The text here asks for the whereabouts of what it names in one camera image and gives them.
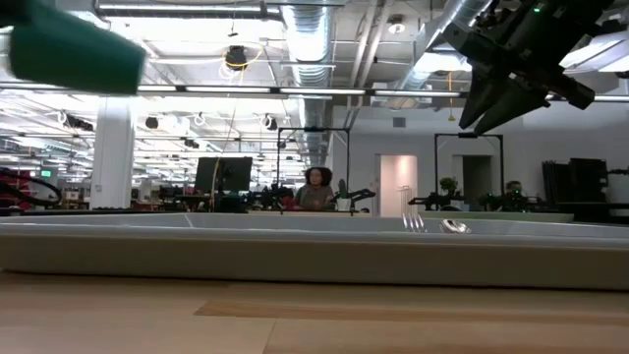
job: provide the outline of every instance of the door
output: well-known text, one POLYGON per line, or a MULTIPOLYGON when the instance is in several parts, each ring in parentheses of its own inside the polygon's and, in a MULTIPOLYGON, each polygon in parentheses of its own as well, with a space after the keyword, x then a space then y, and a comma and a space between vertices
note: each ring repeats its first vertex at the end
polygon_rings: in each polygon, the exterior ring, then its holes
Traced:
POLYGON ((470 211, 482 210, 479 197, 491 192, 491 156, 463 156, 463 196, 470 211))
POLYGON ((380 216, 400 217, 403 206, 417 194, 417 157, 381 155, 379 160, 380 216))

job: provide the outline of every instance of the gray tray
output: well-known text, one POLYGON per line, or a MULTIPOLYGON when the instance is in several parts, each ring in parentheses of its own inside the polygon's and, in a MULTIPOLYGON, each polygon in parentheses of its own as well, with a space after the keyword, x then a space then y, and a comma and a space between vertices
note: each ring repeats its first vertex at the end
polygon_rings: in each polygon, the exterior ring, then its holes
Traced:
POLYGON ((161 214, 0 219, 0 267, 42 273, 629 289, 627 228, 461 220, 161 214))

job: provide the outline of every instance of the wooden surface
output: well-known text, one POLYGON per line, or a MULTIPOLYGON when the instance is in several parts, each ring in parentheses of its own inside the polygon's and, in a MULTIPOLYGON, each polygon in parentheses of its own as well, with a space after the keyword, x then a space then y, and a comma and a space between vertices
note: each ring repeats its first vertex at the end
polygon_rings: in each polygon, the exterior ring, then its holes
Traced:
POLYGON ((0 272, 0 353, 626 354, 629 294, 0 272))

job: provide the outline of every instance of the ventilation duct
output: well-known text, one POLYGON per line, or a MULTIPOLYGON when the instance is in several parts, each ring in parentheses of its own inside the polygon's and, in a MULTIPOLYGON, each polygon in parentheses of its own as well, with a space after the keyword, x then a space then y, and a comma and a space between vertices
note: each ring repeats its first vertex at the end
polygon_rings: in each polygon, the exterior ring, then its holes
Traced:
POLYGON ((277 6, 259 5, 202 5, 146 1, 94 1, 94 12, 99 17, 151 19, 234 19, 282 21, 277 6))
MULTIPOLYGON (((287 27, 287 45, 291 60, 315 64, 327 62, 330 53, 333 8, 326 6, 283 6, 287 27)), ((293 77, 299 87, 326 88, 330 69, 308 65, 294 66, 293 77)), ((328 128, 331 110, 324 99, 300 99, 299 113, 303 127, 328 128)), ((329 134, 305 133, 304 149, 313 166, 322 166, 327 155, 329 134)))
MULTIPOLYGON (((482 11, 486 9, 491 0, 450 0, 445 5, 443 15, 438 19, 423 24, 416 37, 415 52, 418 55, 417 62, 404 78, 398 83, 396 89, 419 90, 421 89, 430 74, 430 68, 424 68, 422 57, 431 48, 445 28, 452 22, 473 25, 482 11)), ((389 108, 400 108, 409 98, 391 98, 384 102, 384 106, 389 108)))

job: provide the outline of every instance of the potted plant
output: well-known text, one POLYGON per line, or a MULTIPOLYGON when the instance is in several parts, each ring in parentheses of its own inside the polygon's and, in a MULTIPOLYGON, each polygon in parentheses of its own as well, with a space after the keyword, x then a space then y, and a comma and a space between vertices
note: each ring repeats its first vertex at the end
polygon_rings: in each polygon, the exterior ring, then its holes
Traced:
POLYGON ((459 187, 459 182, 454 177, 443 177, 439 180, 439 185, 443 191, 447 192, 448 196, 452 197, 459 187))
POLYGON ((344 179, 338 181, 338 199, 336 206, 339 211, 349 211, 352 207, 352 200, 347 198, 347 183, 344 179))

